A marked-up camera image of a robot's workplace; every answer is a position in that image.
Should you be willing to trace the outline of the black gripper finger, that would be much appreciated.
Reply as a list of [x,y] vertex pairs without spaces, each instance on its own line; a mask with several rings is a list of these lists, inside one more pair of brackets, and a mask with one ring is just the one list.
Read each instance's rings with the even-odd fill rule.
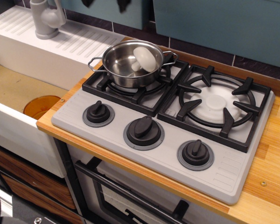
[[94,0],[82,0],[82,3],[86,7],[90,7]]
[[131,3],[131,0],[117,0],[119,6],[119,12],[123,13],[126,11],[127,6]]

